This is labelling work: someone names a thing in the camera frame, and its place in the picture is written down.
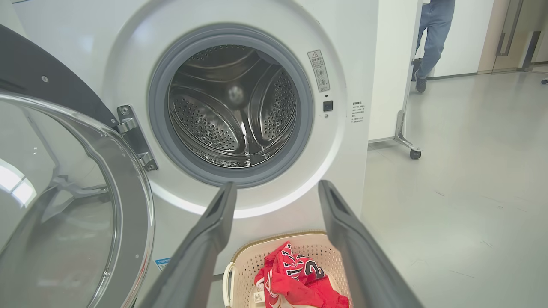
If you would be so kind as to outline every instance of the caster wheel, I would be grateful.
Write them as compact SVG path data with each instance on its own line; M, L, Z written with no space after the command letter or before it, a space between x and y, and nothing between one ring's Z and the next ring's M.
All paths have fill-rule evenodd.
M411 152L409 153L409 156L411 157L411 159L419 159L420 158L420 152L417 152L415 150L411 150Z

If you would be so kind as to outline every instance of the beige plastic basket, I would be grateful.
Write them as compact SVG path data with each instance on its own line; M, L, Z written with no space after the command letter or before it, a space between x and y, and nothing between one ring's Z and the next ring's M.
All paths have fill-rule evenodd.
M325 232L310 231L293 233L263 241L250 243L242 247L228 264L222 278L222 297L227 308L254 308L250 304L252 292L256 291L253 283L255 276L264 265L264 257L281 246L291 242L295 254L311 257L326 272L333 289L348 297L350 308L353 307L348 281L340 253L331 245Z

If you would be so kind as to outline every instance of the blue jeans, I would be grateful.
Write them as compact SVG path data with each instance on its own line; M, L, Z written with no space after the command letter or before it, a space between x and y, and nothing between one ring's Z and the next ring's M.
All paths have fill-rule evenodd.
M416 48L419 49L420 39L425 29L428 31L424 44L423 61L417 70L417 77L423 79L436 66L441 58L443 44L451 28L455 0L431 0L430 4L423 5L420 15L419 39Z

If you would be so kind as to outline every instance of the blue sticker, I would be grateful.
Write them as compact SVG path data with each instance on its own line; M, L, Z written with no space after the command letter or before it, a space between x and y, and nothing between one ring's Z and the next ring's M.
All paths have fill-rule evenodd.
M171 258L165 258L165 259L154 260L154 262L156 262L156 265L158 265L158 268L160 269L160 271L163 271L164 268L168 265L170 260Z

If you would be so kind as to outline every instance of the metal hinge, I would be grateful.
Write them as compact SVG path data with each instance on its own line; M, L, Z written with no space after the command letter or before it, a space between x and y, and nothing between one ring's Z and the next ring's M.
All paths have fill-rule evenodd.
M141 165L146 171L157 170L158 165L152 156L149 145L146 143L133 108L130 105L124 105L118 107L117 110L120 118L120 124L117 126L118 132L137 154Z

